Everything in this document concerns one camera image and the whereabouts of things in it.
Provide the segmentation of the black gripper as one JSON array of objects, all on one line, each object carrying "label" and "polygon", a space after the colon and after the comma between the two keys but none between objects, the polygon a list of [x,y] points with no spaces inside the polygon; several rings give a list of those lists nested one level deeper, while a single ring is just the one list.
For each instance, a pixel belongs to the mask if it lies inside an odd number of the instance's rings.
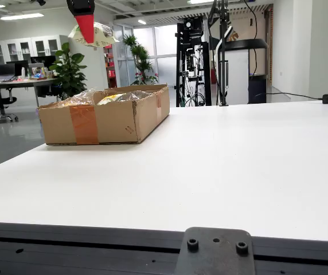
[{"label": "black gripper", "polygon": [[94,0],[67,0],[69,11],[75,17],[80,31],[87,43],[94,42]]}]

